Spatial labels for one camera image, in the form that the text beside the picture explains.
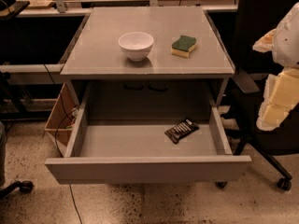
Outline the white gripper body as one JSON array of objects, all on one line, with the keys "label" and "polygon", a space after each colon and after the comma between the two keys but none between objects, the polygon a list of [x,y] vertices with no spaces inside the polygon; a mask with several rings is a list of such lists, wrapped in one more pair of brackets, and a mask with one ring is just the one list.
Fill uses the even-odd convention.
[{"label": "white gripper body", "polygon": [[272,49],[273,60],[284,67],[299,66],[299,3],[279,22]]}]

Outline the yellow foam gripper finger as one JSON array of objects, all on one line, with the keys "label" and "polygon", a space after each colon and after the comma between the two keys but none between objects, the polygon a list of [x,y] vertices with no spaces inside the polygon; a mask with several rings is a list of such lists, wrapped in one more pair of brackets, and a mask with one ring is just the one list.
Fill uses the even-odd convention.
[{"label": "yellow foam gripper finger", "polygon": [[269,75],[264,87],[257,127],[273,131],[299,103],[299,70],[284,68],[277,76]]},{"label": "yellow foam gripper finger", "polygon": [[259,40],[257,40],[252,49],[261,53],[266,53],[271,51],[273,48],[273,39],[275,34],[275,29],[269,31],[264,36],[262,36]]}]

